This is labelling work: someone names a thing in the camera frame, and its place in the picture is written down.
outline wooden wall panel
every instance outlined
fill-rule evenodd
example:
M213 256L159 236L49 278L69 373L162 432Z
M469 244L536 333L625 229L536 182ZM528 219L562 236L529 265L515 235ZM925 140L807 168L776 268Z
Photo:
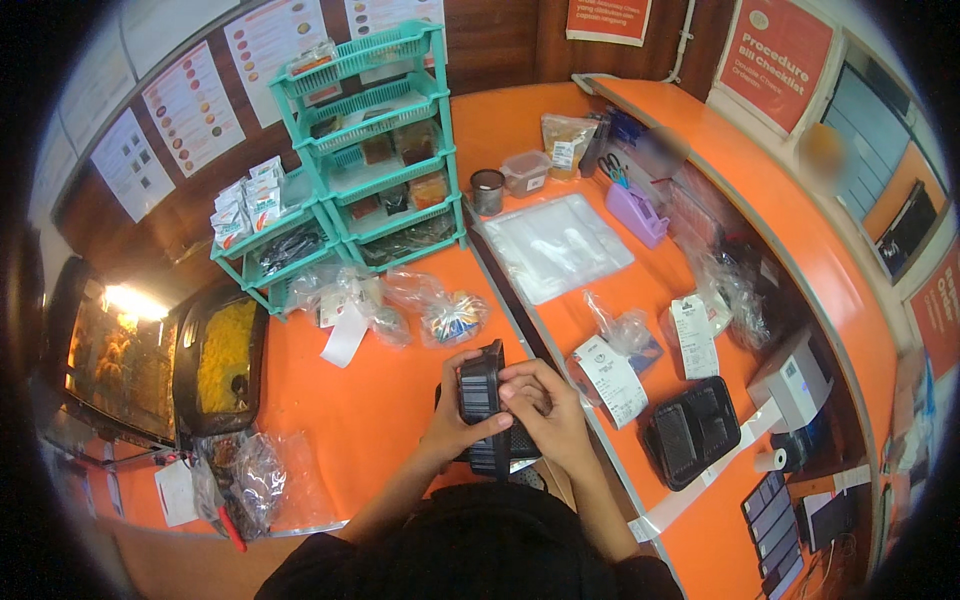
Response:
M733 4L733 0L698 0L692 24L694 39L687 45L681 87L701 100L707 97ZM342 0L321 0L321 6L330 36L337 43L349 41ZM567 41L565 1L446 0L451 94L567 82L576 72L662 79L676 57L685 9L682 0L653 0L646 45L633 48ZM137 94L129 106L176 189L135 224L86 159L54 213L67 243L109 282L148 274L190 292L206 282L227 281L205 258L213 237L209 216L214 196L270 156L280 155L287 171L300 166L281 123L260 128L222 28L214 28L205 40L246 140L188 179L170 156ZM344 81L343 87L347 94L359 91L359 78Z
M537 83L569 81L573 73L610 73L624 79L665 79L673 68L684 27L684 0L651 0L642 48L566 39L568 2L540 2ZM704 102L727 40L734 0L697 0L690 23L680 87Z

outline paper roll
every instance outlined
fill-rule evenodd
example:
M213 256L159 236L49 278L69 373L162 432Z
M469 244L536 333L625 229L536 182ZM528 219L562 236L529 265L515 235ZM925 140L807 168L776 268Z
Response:
M765 473L771 470L780 470L786 465L786 450L783 448L775 452L763 452L754 458L754 470Z

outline receipt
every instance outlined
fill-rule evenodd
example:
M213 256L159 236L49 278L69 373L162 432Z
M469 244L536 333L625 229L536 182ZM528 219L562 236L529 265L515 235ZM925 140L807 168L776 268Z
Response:
M607 405L613 423L620 429L649 404L647 393L636 378L626 356L613 351L599 335L594 335L574 350L573 360L589 377L600 399Z
M717 348L707 319L707 309L699 296L687 296L670 304L680 353L684 358L684 373L687 379L704 379L720 374Z

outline yellow food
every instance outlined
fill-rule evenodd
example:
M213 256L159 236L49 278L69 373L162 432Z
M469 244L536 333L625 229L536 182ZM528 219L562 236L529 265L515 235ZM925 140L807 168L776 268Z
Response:
M253 300L234 302L218 311L206 324L204 349L197 369L197 392L204 413L237 413L239 406L230 383L237 375L250 377L250 335Z

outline receipt printer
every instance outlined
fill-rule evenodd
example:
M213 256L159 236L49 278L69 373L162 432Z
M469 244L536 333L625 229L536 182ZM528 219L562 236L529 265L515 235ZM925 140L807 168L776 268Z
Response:
M770 431L787 433L807 426L820 412L832 388L833 376L826 357L805 327L760 367L747 386L747 393L756 408L772 398L783 417Z

